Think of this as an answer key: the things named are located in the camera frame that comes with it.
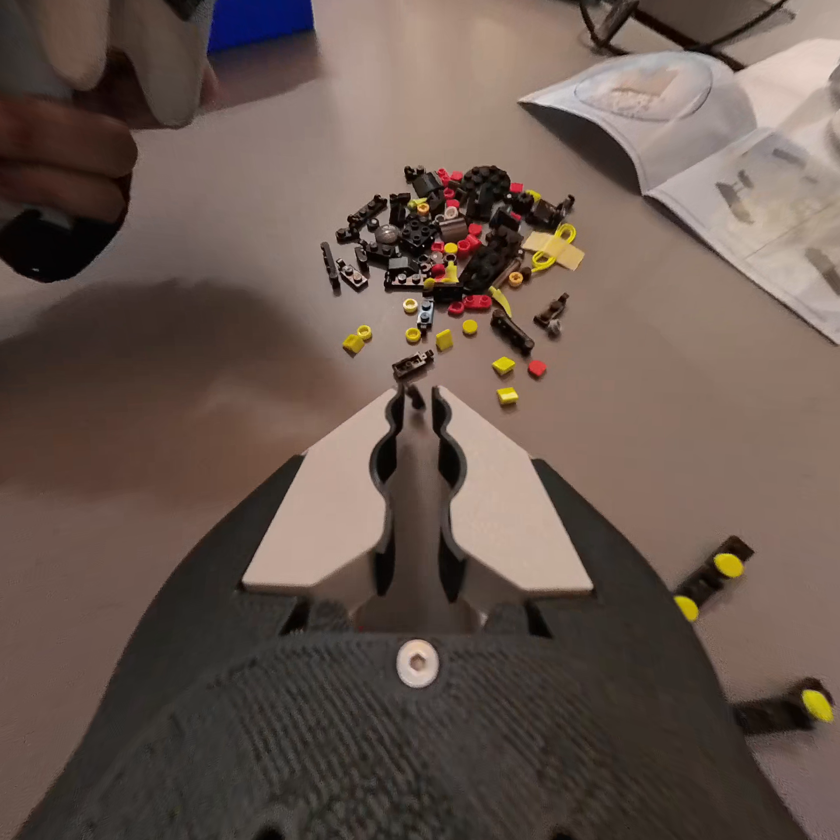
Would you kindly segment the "blue box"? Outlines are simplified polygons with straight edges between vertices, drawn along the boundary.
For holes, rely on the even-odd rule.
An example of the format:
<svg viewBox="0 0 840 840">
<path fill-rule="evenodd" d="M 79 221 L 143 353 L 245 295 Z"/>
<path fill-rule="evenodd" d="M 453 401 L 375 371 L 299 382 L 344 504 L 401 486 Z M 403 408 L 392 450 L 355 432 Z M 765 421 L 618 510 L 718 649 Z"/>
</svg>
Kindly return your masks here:
<svg viewBox="0 0 840 840">
<path fill-rule="evenodd" d="M 209 54 L 309 32 L 312 1 L 216 1 Z"/>
</svg>

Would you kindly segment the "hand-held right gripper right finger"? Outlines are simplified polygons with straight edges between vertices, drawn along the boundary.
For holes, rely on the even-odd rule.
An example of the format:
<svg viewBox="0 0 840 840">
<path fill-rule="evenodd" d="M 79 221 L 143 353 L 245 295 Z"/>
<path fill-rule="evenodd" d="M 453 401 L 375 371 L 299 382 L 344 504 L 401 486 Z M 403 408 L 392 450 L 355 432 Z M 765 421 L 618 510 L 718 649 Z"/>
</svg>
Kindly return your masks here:
<svg viewBox="0 0 840 840">
<path fill-rule="evenodd" d="M 432 390 L 432 420 L 446 486 L 437 567 L 447 601 L 486 620 L 502 604 L 593 595 L 527 450 L 440 385 Z"/>
</svg>

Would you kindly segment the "lego instruction booklet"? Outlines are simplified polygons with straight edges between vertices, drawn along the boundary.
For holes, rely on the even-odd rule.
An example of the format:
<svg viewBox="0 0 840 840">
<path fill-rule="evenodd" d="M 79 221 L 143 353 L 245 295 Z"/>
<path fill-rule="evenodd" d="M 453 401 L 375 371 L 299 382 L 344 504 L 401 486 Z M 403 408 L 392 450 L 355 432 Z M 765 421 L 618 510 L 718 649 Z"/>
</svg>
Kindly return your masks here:
<svg viewBox="0 0 840 840">
<path fill-rule="evenodd" d="M 838 57 L 829 38 L 739 72 L 688 52 L 627 56 L 519 104 L 603 130 L 643 196 L 838 345 Z"/>
</svg>

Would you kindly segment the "pile of lego pieces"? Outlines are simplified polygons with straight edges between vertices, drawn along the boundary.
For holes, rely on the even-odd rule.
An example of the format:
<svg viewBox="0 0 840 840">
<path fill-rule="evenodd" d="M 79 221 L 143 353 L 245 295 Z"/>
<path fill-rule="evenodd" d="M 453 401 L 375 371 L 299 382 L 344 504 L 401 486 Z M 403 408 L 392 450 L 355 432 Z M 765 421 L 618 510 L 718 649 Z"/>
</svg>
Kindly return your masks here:
<svg viewBox="0 0 840 840">
<path fill-rule="evenodd" d="M 487 312 L 491 331 L 523 359 L 527 376 L 542 380 L 548 365 L 534 357 L 535 340 L 513 318 L 506 291 L 552 268 L 580 268 L 585 254 L 568 220 L 574 195 L 552 203 L 494 164 L 467 171 L 408 165 L 404 178 L 407 192 L 374 194 L 336 230 L 334 244 L 351 253 L 319 245 L 332 294 L 361 293 L 379 280 L 413 318 L 406 343 L 432 342 L 434 359 L 455 345 L 451 328 L 436 327 L 437 315 L 474 339 L 476 315 Z"/>
</svg>

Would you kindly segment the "person's left hand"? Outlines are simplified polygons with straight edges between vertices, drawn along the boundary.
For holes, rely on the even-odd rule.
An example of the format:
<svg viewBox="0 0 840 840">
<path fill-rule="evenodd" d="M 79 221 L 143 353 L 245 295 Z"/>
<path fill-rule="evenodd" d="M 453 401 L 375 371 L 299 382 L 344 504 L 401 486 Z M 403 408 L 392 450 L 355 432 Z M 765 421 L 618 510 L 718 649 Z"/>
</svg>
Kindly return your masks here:
<svg viewBox="0 0 840 840">
<path fill-rule="evenodd" d="M 93 89 L 68 100 L 4 92 L 2 199 L 120 226 L 139 155 L 132 131 L 163 127 L 133 64 L 118 51 Z"/>
</svg>

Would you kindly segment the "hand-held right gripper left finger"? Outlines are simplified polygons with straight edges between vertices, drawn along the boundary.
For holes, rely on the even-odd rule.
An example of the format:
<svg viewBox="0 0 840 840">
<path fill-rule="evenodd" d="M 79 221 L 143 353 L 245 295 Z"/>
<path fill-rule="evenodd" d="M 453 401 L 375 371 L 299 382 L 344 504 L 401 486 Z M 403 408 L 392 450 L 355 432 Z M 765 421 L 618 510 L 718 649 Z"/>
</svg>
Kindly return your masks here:
<svg viewBox="0 0 840 840">
<path fill-rule="evenodd" d="M 241 580 L 248 592 L 330 601 L 356 613 L 395 572 L 396 471 L 405 392 L 387 390 L 301 457 Z"/>
</svg>

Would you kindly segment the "black red yellow lego model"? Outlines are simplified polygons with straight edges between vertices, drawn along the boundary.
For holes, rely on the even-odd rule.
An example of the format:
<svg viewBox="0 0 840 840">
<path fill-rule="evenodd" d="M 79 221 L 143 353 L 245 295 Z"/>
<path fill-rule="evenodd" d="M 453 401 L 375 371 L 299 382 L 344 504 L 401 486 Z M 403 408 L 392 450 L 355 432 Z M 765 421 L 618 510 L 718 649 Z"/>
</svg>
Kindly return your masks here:
<svg viewBox="0 0 840 840">
<path fill-rule="evenodd" d="M 710 599 L 743 576 L 753 555 L 753 549 L 740 537 L 724 539 L 672 592 L 684 618 L 694 623 Z M 732 702 L 729 709 L 749 738 L 809 732 L 835 721 L 833 696 L 815 677 L 805 677 L 779 695 Z"/>
</svg>

